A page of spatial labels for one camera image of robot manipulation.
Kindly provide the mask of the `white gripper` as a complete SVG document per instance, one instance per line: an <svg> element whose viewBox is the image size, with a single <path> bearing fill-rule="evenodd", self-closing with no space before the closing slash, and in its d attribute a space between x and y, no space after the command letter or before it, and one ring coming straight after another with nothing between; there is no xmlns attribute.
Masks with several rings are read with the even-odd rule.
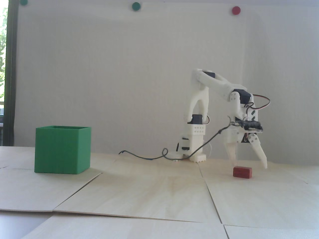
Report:
<svg viewBox="0 0 319 239"><path fill-rule="evenodd" d="M230 116L230 125L224 130L224 146L232 165L237 165L237 143L250 143L265 169L267 157L257 136L259 122L247 116L245 110L236 110Z"/></svg>

